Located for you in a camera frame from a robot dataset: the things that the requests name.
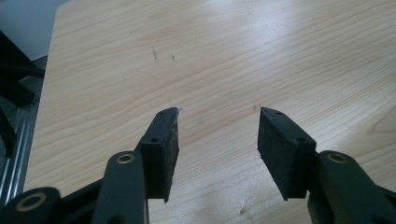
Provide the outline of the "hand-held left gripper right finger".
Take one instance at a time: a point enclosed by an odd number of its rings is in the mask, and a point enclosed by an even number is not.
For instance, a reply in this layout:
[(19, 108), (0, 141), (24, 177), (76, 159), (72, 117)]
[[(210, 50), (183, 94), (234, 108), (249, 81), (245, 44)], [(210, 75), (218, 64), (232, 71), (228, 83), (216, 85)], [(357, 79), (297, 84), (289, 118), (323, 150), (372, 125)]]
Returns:
[(304, 198), (316, 141), (283, 112), (262, 107), (258, 151), (282, 198)]

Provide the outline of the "black metal stand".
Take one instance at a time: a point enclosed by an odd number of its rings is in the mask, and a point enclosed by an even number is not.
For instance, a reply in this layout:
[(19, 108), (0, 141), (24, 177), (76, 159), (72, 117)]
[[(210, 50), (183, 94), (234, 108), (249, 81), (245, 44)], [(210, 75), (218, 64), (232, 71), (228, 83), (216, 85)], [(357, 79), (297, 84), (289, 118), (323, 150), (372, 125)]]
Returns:
[[(24, 107), (35, 101), (35, 95), (20, 81), (26, 77), (43, 78), (45, 70), (37, 67), (29, 58), (0, 30), (0, 96), (14, 104)], [(0, 106), (0, 137), (3, 140), (6, 156), (12, 155), (17, 134), (7, 115)]]

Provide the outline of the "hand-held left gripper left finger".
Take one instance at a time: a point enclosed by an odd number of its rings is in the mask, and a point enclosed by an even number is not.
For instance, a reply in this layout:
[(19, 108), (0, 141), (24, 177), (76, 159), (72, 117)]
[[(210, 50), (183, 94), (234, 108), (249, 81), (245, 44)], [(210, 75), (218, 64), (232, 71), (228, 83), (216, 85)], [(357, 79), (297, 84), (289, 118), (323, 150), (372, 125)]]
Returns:
[(169, 201), (179, 152), (177, 116), (176, 107), (158, 112), (136, 147), (143, 157), (148, 199)]

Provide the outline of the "aluminium rail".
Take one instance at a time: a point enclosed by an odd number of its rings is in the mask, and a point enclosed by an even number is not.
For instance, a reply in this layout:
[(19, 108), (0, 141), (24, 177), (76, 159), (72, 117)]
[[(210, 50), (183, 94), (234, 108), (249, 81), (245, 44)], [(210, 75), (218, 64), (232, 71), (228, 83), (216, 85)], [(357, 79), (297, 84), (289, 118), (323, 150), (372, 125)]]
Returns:
[(19, 108), (15, 117), (17, 141), (10, 157), (5, 159), (0, 175), (0, 207), (23, 193), (35, 131), (38, 104)]

